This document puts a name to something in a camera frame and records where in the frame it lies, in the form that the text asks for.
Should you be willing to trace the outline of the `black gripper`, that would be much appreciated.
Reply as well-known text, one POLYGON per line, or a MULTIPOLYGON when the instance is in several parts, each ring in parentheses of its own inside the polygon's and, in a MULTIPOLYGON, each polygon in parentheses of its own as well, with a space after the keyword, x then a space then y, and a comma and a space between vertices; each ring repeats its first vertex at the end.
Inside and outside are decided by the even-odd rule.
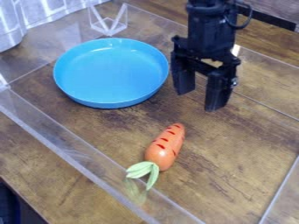
POLYGON ((189 0, 189 35, 173 37, 173 84, 178 95, 195 89, 195 72, 189 60, 211 59, 222 65, 209 74, 205 110, 223 108, 234 87, 239 84, 237 68, 239 58, 233 54, 235 44, 238 6, 230 0, 189 0))

